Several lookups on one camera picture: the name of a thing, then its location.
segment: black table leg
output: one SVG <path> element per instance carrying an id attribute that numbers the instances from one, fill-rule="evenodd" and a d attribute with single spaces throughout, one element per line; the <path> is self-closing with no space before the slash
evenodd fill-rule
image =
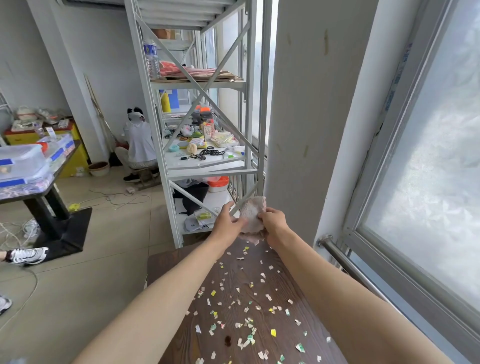
<path id="1" fill-rule="evenodd" d="M 24 203 L 30 210 L 42 231 L 51 240 L 61 239 L 63 231 L 59 226 L 59 223 L 55 220 L 52 214 L 50 214 L 47 205 L 45 205 L 41 197 L 29 198 L 24 200 Z"/>
<path id="2" fill-rule="evenodd" d="M 68 220 L 70 217 L 70 212 L 68 212 L 67 207 L 63 204 L 63 201 L 60 195 L 57 192 L 55 186 L 50 188 L 50 191 L 45 195 L 48 204 L 52 208 L 55 216 L 58 220 Z"/>

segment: wall stain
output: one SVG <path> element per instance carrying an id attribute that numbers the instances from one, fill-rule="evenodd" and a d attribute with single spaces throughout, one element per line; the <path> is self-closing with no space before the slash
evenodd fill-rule
<path id="1" fill-rule="evenodd" d="M 326 56 L 328 54 L 328 29 L 325 29 L 325 33 L 324 33 L 324 47 L 325 47 L 324 56 Z"/>

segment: pink towel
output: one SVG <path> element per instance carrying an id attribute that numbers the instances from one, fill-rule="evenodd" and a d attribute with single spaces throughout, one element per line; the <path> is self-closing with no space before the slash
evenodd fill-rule
<path id="1" fill-rule="evenodd" d="M 262 221 L 257 217 L 258 213 L 265 212 L 267 202 L 265 197 L 250 197 L 240 207 L 240 217 L 245 217 L 248 223 L 243 227 L 239 238 L 248 240 L 257 245 L 265 239 L 266 229 Z"/>

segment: hand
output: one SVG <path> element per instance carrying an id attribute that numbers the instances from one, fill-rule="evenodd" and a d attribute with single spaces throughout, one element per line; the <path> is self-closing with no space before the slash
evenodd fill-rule
<path id="1" fill-rule="evenodd" d="M 287 225 L 287 220 L 285 220 L 285 214 L 280 210 L 267 207 L 266 212 L 258 214 L 258 218 L 262 220 L 267 229 L 268 244 L 276 249 L 281 243 L 281 237 L 284 237 L 285 233 L 290 231 L 290 228 Z"/>
<path id="2" fill-rule="evenodd" d="M 247 224 L 246 218 L 234 218 L 230 216 L 229 212 L 232 206 L 233 201 L 223 205 L 222 211 L 220 211 L 215 220 L 212 233 L 208 237 L 208 240 L 219 242 L 223 250 L 232 245 L 241 229 Z"/>

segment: table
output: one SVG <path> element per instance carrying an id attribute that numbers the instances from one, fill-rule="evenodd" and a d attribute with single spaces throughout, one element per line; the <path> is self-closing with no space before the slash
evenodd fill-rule
<path id="1" fill-rule="evenodd" d="M 92 208 L 89 207 L 71 214 L 63 204 L 55 186 L 55 180 L 80 145 L 81 142 L 75 140 L 75 149 L 54 173 L 52 182 L 44 192 L 0 200 L 0 204 L 23 201 L 30 210 L 41 229 L 34 247 L 48 247 L 48 254 L 44 262 L 83 251 Z M 52 208 L 55 216 L 52 216 L 48 210 L 43 197 Z"/>
<path id="2" fill-rule="evenodd" d="M 173 268 L 197 246 L 198 244 L 186 246 L 149 257 L 147 284 L 151 284 Z M 242 252 L 244 247 L 249 247 L 247 255 Z M 183 319 L 160 360 L 161 364 L 194 364 L 198 358 L 203 358 L 205 363 L 227 364 L 232 360 L 232 364 L 265 364 L 276 363 L 280 360 L 281 354 L 285 357 L 283 362 L 285 364 L 316 363 L 317 355 L 322 357 L 321 363 L 324 364 L 347 363 L 333 338 L 327 342 L 326 339 L 330 336 L 328 331 L 313 313 L 278 254 L 271 250 L 266 242 L 254 246 L 237 239 L 227 252 L 231 255 L 225 253 L 202 283 L 205 287 L 204 294 L 200 298 L 195 295 L 189 308 L 190 313 Z M 244 260 L 237 260 L 237 257 L 243 257 Z M 260 282 L 261 273 L 265 274 L 265 283 Z M 225 287 L 223 291 L 219 285 L 221 282 Z M 277 309 L 275 314 L 272 314 L 268 309 L 273 306 L 281 306 L 282 310 Z M 246 307 L 249 309 L 247 313 L 244 312 Z M 285 309 L 290 311 L 290 316 L 286 315 Z M 218 319 L 214 319 L 210 314 L 212 310 L 218 312 Z M 247 317 L 253 319 L 253 324 L 257 328 L 254 335 L 255 344 L 241 350 L 237 346 L 238 339 L 242 338 L 242 342 L 245 342 L 247 335 L 251 334 L 251 329 L 246 327 L 244 321 Z M 222 329 L 217 321 L 225 323 L 225 328 Z M 243 323 L 244 326 L 235 328 L 237 322 Z M 214 323 L 217 327 L 211 336 L 208 331 L 210 325 Z M 201 334 L 195 332 L 195 325 L 200 326 Z M 276 330 L 276 337 L 272 337 L 271 329 Z M 231 338 L 229 347 L 226 346 L 226 336 Z M 305 353 L 295 348 L 298 343 L 303 345 Z M 262 360 L 258 355 L 259 351 L 265 349 L 269 351 L 268 360 Z M 211 360 L 213 351 L 216 352 L 215 360 Z"/>

